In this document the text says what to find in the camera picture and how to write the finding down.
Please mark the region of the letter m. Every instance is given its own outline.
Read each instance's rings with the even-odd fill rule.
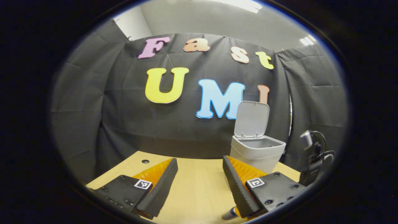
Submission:
[[[236,119],[238,105],[242,102],[243,90],[245,85],[241,83],[231,83],[228,89],[222,94],[216,81],[211,79],[199,80],[202,86],[202,103],[201,108],[196,112],[199,118],[212,118],[213,112],[210,110],[210,104],[213,104],[217,117],[221,118],[229,104],[229,111],[226,114],[228,119]]]

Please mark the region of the screw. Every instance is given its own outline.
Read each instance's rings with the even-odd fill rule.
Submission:
[[[128,204],[130,206],[134,206],[134,204],[131,201],[129,201],[129,200],[125,200],[125,202],[126,202],[126,204]]]

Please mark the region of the orange gripper pad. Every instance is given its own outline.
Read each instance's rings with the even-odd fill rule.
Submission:
[[[235,214],[236,214],[239,218],[242,218],[242,216],[241,216],[240,213],[239,213],[238,207],[235,206],[234,212],[235,212]],[[256,218],[256,217],[253,217],[253,218],[247,218],[247,217],[245,217],[245,218],[243,218],[243,219],[245,219],[246,221],[249,221],[249,220],[252,220],[252,219],[254,219],[254,218]]]
[[[163,175],[164,170],[166,170],[167,166],[170,164],[173,158],[168,159],[164,162],[161,162],[149,169],[142,171],[134,175],[132,178],[150,181],[153,184],[152,189],[156,186],[156,183],[159,181],[160,177]]]
[[[238,174],[238,177],[240,181],[242,182],[243,186],[245,186],[246,190],[249,191],[249,189],[246,187],[246,181],[262,177],[267,175],[265,172],[254,168],[250,166],[249,164],[246,164],[242,161],[239,161],[237,159],[234,159],[230,156],[227,156],[229,161],[231,162],[232,166],[234,167],[236,173]]]

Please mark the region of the wooden table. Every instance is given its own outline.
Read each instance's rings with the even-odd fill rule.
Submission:
[[[134,176],[171,157],[138,151],[110,169],[87,187],[98,189],[119,175]],[[229,189],[222,159],[177,158],[178,172],[170,193],[158,217],[152,222],[159,224],[237,224],[245,220],[235,218],[225,221],[221,216],[235,206]],[[273,172],[281,172],[298,182],[300,173],[278,163]]]

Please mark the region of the trash bin lid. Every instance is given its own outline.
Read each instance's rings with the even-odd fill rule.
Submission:
[[[267,129],[269,106],[265,103],[242,101],[236,113],[234,134],[246,138],[263,136]]]

